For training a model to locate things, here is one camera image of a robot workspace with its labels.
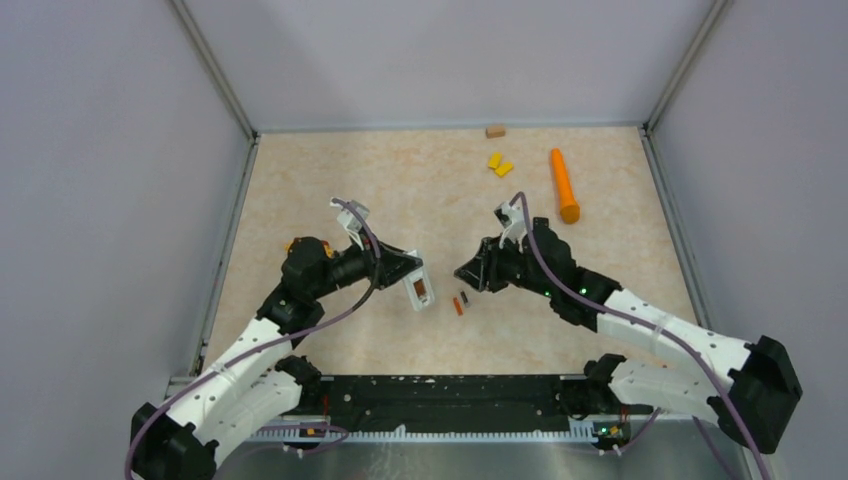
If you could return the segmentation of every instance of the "table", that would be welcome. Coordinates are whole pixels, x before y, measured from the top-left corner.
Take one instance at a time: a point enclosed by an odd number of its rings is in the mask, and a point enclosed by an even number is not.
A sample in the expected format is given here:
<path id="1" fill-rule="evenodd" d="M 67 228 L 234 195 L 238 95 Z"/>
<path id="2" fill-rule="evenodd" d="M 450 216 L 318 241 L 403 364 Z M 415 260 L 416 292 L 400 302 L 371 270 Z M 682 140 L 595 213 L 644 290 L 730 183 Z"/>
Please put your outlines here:
<path id="1" fill-rule="evenodd" d="M 565 156 L 579 222 L 557 216 L 549 152 Z M 493 152 L 515 165 L 504 178 Z M 636 128 L 362 131 L 263 135 L 238 225 L 206 364 L 233 342 L 277 285 L 284 246 L 315 236 L 349 240 L 329 199 L 355 199 L 384 242 L 417 248 L 437 297 L 412 310 L 402 285 L 375 292 L 358 312 L 310 335 L 295 353 L 325 374 L 579 373 L 604 353 L 654 360 L 627 344 L 559 319 L 540 296 L 514 287 L 477 293 L 453 278 L 496 235 L 492 214 L 518 190 L 531 215 L 547 216 L 578 264 L 615 278 L 687 321 L 694 314 Z M 349 308 L 360 282 L 321 300 L 325 319 Z M 457 316 L 460 288 L 471 307 Z"/>

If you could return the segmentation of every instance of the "yellow block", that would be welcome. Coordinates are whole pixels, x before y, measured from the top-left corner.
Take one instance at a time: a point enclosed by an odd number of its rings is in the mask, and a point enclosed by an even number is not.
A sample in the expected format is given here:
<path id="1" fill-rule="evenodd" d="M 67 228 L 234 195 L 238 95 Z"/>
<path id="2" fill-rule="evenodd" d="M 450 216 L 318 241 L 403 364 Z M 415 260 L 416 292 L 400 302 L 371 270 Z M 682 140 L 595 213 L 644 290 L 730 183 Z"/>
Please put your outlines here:
<path id="1" fill-rule="evenodd" d="M 503 178 L 503 176 L 509 173 L 510 170 L 512 170 L 512 164 L 504 162 L 500 167 L 495 169 L 495 173 L 497 173 L 499 177 Z"/>
<path id="2" fill-rule="evenodd" d="M 498 166 L 501 164 L 502 158 L 503 158 L 503 155 L 500 154 L 499 152 L 493 153 L 492 158 L 489 159 L 489 168 L 491 168 L 492 170 L 498 168 Z"/>

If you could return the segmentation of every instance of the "yellow object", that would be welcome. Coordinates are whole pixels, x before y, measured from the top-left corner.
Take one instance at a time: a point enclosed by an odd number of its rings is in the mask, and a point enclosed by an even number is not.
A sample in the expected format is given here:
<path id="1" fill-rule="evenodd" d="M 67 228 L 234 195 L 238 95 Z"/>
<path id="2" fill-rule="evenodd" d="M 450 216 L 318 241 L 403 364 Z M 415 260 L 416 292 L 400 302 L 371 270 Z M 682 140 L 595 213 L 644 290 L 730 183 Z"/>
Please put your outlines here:
<path id="1" fill-rule="evenodd" d="M 503 176 L 509 173 L 510 170 L 512 170 L 512 164 L 504 162 L 501 166 L 495 169 L 495 173 L 497 173 L 499 177 L 503 178 Z"/>
<path id="2" fill-rule="evenodd" d="M 554 172 L 554 182 L 559 195 L 559 214 L 565 223 L 572 224 L 580 220 L 580 205 L 574 199 L 571 182 L 568 180 L 568 170 L 565 160 L 558 148 L 551 150 L 551 168 Z"/>
<path id="3" fill-rule="evenodd" d="M 501 164 L 502 158 L 503 155 L 500 152 L 493 153 L 492 158 L 489 159 L 489 168 L 491 168 L 492 170 L 498 168 L 498 166 Z"/>

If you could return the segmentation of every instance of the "gray wall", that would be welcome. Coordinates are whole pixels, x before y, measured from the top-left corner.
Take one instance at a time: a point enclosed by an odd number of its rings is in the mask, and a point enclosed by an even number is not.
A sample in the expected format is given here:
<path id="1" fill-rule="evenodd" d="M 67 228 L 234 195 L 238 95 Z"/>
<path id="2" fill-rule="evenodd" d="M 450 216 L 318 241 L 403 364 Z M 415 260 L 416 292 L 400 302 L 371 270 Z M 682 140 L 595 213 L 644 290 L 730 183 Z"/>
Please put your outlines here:
<path id="1" fill-rule="evenodd" d="M 797 478 L 845 470 L 846 25 L 844 0 L 736 2 L 658 132 L 717 328 L 792 355 Z"/>
<path id="2" fill-rule="evenodd" d="M 710 0 L 188 0 L 260 130 L 639 123 Z"/>
<path id="3" fill-rule="evenodd" d="M 166 2 L 0 6 L 3 478 L 121 478 L 193 353 L 246 141 Z"/>

